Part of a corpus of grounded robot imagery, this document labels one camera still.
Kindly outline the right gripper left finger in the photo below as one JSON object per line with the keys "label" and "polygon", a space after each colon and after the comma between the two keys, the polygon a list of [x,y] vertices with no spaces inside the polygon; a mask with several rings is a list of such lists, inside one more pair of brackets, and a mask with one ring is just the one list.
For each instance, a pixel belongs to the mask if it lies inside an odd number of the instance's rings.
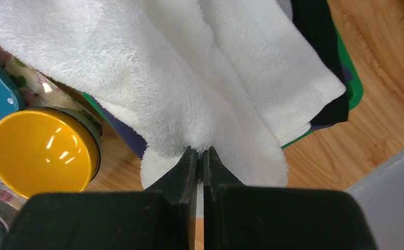
{"label": "right gripper left finger", "polygon": [[38,194],[1,249],[193,249],[197,159],[187,149],[143,191]]}

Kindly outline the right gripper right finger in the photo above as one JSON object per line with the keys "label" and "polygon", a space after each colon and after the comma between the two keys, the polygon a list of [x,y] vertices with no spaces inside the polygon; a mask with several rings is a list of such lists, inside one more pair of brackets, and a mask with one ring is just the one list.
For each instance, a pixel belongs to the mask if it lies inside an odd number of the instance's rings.
{"label": "right gripper right finger", "polygon": [[355,199],[333,190],[244,185],[203,154],[205,249],[377,249]]}

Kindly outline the navy blue garment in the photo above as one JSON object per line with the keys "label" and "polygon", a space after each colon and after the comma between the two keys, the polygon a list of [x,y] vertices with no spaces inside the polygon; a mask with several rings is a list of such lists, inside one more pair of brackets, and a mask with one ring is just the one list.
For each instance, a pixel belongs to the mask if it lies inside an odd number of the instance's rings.
{"label": "navy blue garment", "polygon": [[[342,66],[344,79],[347,81],[347,90],[349,95],[349,108],[355,108],[363,97],[363,86],[360,82],[358,74],[354,69]],[[94,98],[83,95],[89,103],[98,111],[98,113],[109,123],[109,125],[116,131],[122,138],[126,145],[136,154],[137,157],[142,158],[146,150],[146,142],[137,132],[131,127],[115,118],[109,111],[107,111],[101,104]]]}

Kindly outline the white garment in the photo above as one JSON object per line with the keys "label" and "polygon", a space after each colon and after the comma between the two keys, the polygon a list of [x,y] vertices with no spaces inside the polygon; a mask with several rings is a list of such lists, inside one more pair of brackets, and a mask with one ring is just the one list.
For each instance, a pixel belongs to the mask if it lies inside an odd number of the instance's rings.
{"label": "white garment", "polygon": [[188,147],[284,187],[282,146],[346,90],[276,1],[0,1],[0,47],[140,134],[144,187]]}

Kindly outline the green plastic tray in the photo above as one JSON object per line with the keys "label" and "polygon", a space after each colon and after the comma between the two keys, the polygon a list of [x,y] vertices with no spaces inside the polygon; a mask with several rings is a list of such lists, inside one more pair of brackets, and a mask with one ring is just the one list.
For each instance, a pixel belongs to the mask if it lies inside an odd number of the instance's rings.
{"label": "green plastic tray", "polygon": [[[344,82],[347,87],[349,109],[352,110],[361,102],[363,97],[363,86],[337,28],[335,28],[335,32],[337,36],[340,63],[342,64],[344,74]],[[103,117],[103,119],[105,119],[106,122],[109,123],[109,125],[116,131],[116,133],[119,134],[122,140],[135,153],[135,155],[142,158],[146,150],[145,140],[131,127],[111,115],[93,97],[84,92],[82,93],[82,96],[85,97],[85,99]]]}

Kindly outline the black garment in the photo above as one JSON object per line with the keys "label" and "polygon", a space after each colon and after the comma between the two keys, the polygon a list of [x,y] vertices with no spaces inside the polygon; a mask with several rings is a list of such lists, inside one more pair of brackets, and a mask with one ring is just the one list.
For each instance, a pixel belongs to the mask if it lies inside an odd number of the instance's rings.
{"label": "black garment", "polygon": [[[344,82],[337,34],[327,1],[293,0],[293,23],[315,49],[323,63]],[[347,92],[327,104],[311,121],[311,130],[320,130],[345,122],[349,115]]]}

